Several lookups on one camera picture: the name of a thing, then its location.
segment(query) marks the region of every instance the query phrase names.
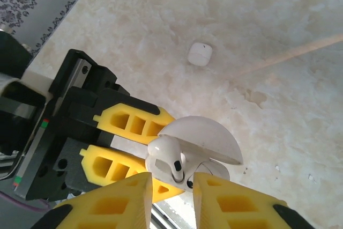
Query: earbud case lid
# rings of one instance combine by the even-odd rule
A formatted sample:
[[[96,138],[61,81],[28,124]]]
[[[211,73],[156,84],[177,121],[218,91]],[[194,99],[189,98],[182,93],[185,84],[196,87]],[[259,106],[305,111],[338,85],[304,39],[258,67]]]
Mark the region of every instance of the earbud case lid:
[[[234,136],[212,119],[186,116],[165,126],[159,132],[159,136],[163,135],[178,138],[181,144],[212,159],[231,165],[243,164],[242,152]]]

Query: yellow foam pad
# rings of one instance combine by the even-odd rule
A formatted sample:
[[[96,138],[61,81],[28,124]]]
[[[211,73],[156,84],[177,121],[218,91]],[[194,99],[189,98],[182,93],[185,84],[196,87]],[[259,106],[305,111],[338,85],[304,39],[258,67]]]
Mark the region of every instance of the yellow foam pad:
[[[73,207],[57,229],[146,229],[151,199],[151,173],[140,173],[56,206]]]
[[[128,178],[137,173],[146,172],[145,160],[119,150],[89,145],[80,155],[82,168],[88,182],[105,186]],[[184,191],[153,178],[153,198],[158,202],[179,195]]]
[[[163,108],[159,110],[160,114],[154,115],[120,103],[105,109],[100,116],[95,115],[93,120],[98,122],[100,130],[147,145],[175,120]]]
[[[195,173],[193,200],[199,229],[290,229],[273,208],[286,202],[211,174]]]

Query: small white object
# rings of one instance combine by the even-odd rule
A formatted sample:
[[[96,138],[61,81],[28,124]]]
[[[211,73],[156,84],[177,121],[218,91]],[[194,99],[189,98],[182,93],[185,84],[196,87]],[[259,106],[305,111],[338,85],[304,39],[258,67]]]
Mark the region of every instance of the small white object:
[[[212,47],[210,45],[196,42],[192,45],[188,53],[188,61],[191,64],[204,67],[210,61]]]
[[[164,151],[151,155],[154,148],[151,144],[154,142],[156,144],[157,140],[166,142]],[[168,145],[178,145],[177,151],[171,150]],[[145,159],[145,166],[153,177],[187,191],[192,191],[195,172],[205,172],[226,180],[230,179],[227,168],[214,159],[233,165],[243,163],[240,147],[232,134],[220,123],[201,116],[187,116],[168,124],[160,131],[159,138],[148,145],[149,148],[152,150]],[[170,155],[174,155],[171,154],[173,151],[178,154],[171,158]],[[173,160],[180,158],[179,151],[181,151],[184,180],[177,182],[172,175],[174,175]]]
[[[309,174],[309,180],[317,184],[317,182],[315,181],[315,178],[310,174]]]
[[[175,182],[183,181],[182,161],[185,160],[185,156],[181,157],[180,144],[176,138],[165,136],[151,141],[148,145],[148,153],[170,167]]]

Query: marble floor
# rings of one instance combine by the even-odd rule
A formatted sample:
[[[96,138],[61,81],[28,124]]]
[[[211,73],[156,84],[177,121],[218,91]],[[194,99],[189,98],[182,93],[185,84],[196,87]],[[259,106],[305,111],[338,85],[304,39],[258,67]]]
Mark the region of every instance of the marble floor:
[[[70,48],[174,117],[237,139],[231,179],[287,201],[315,228],[343,228],[343,0],[79,0],[30,69],[53,78]],[[188,63],[193,42],[214,49]],[[145,147],[113,146],[144,157]],[[191,194],[159,203],[195,228]]]

